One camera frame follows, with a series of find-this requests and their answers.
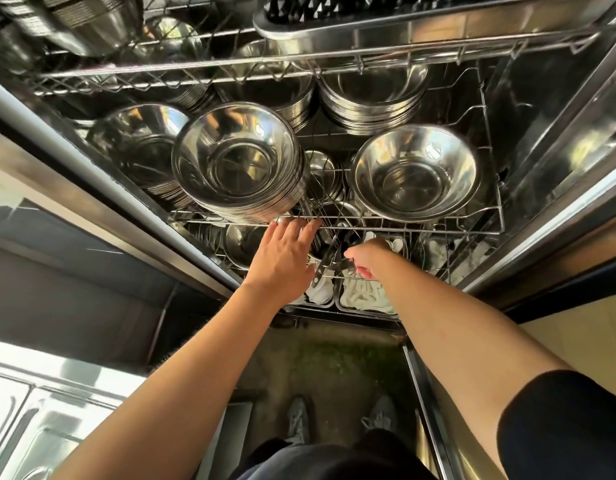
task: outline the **dishwasher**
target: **dishwasher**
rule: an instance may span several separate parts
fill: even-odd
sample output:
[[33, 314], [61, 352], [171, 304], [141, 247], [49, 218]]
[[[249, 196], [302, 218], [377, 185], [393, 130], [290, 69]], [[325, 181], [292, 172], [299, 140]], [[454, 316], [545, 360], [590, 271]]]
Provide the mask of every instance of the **dishwasher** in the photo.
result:
[[0, 182], [219, 298], [271, 218], [320, 217], [290, 319], [401, 331], [338, 266], [373, 236], [478, 296], [534, 269], [503, 309], [616, 257], [535, 266], [616, 217], [616, 0], [0, 0]]

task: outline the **metal cabinet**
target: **metal cabinet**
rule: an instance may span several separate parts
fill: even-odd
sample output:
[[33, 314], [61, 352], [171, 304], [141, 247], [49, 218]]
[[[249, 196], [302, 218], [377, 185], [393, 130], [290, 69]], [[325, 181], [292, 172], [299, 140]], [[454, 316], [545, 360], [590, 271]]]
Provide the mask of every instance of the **metal cabinet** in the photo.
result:
[[0, 377], [0, 444], [8, 434], [30, 389], [28, 384]]
[[0, 480], [46, 480], [114, 407], [34, 389], [0, 447]]

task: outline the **concrete floor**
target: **concrete floor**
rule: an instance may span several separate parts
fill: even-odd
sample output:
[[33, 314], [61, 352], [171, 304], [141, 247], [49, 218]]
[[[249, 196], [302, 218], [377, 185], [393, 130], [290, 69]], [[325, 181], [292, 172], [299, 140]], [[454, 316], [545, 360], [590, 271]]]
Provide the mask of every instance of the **concrete floor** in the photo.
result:
[[286, 437], [286, 412], [298, 394], [309, 402], [313, 443], [351, 445], [362, 434], [361, 418], [387, 392], [400, 436], [413, 446], [416, 396], [399, 343], [388, 332], [332, 322], [269, 329], [235, 395], [254, 400], [243, 454]]

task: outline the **white sneaker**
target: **white sneaker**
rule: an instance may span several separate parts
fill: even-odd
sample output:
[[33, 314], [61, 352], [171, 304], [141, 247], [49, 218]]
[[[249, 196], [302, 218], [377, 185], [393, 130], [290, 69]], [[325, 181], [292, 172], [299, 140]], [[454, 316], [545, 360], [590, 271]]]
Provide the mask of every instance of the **white sneaker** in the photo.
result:
[[361, 418], [361, 424], [368, 430], [387, 429], [392, 433], [396, 433], [397, 411], [390, 396], [381, 396], [368, 417]]
[[310, 443], [308, 430], [308, 409], [304, 398], [298, 395], [288, 408], [288, 438], [286, 441], [296, 445]]

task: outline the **black sleeve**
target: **black sleeve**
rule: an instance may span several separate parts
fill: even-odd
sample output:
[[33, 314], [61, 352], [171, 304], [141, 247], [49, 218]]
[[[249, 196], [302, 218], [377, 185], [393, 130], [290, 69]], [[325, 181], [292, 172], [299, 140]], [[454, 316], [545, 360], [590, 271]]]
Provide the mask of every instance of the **black sleeve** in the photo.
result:
[[616, 479], [616, 396], [575, 371], [542, 374], [504, 410], [497, 448], [510, 480]]

